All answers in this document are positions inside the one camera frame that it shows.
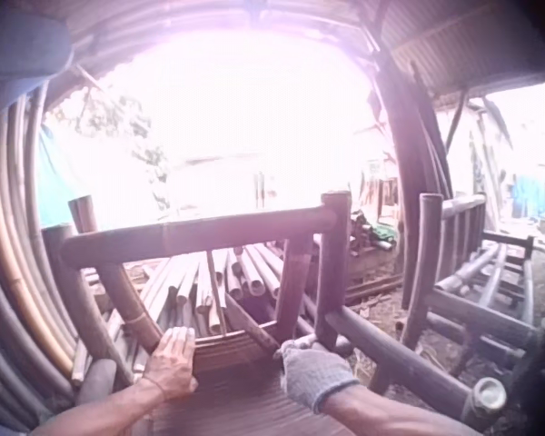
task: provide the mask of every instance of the bare hand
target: bare hand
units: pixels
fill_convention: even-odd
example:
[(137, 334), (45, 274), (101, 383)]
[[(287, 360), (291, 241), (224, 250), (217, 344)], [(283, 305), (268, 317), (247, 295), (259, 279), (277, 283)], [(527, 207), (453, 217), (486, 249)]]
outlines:
[(198, 387), (198, 381), (192, 376), (194, 350), (193, 329), (168, 329), (147, 361), (143, 379), (157, 385), (164, 400), (191, 394)]

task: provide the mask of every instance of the blue tarp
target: blue tarp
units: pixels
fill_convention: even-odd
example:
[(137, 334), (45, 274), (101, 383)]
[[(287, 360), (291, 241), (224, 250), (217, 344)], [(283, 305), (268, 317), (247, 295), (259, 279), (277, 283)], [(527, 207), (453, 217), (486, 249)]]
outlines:
[(75, 175), (52, 131), (43, 125), (39, 137), (35, 177), (40, 224), (45, 228), (72, 223), (68, 202), (89, 193)]

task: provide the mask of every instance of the bamboo crossbar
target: bamboo crossbar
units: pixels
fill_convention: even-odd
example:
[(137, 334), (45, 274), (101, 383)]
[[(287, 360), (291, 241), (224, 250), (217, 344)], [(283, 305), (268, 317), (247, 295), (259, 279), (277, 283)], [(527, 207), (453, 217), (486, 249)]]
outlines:
[(448, 220), (459, 213), (466, 212), (476, 206), (485, 204), (485, 202), (486, 196), (481, 193), (446, 200), (442, 204), (442, 220)]
[(65, 243), (61, 254), (69, 266), (79, 269), (323, 233), (331, 230), (334, 222), (334, 213), (319, 206), (158, 223), (80, 234)]

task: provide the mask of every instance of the hand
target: hand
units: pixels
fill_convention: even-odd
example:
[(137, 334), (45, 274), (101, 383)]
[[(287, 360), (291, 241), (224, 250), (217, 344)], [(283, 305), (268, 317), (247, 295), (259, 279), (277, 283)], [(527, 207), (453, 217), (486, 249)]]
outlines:
[(198, 381), (192, 376), (194, 350), (193, 329), (168, 329), (147, 361), (142, 380), (155, 384), (164, 400), (190, 395), (198, 387)]
[(302, 350), (294, 341), (281, 346), (284, 377), (282, 388), (288, 397), (319, 413), (324, 401), (348, 386), (359, 384), (349, 364), (332, 352)]

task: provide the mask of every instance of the blue cloth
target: blue cloth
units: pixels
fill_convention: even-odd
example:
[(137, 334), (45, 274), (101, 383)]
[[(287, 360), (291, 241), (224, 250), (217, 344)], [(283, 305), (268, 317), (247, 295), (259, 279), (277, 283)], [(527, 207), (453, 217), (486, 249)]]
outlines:
[(45, 125), (39, 139), (35, 177), (41, 227), (72, 223), (68, 202), (88, 192), (74, 174), (64, 149)]
[(512, 190), (513, 211), (516, 218), (540, 218), (545, 213), (545, 183), (528, 175), (517, 176)]

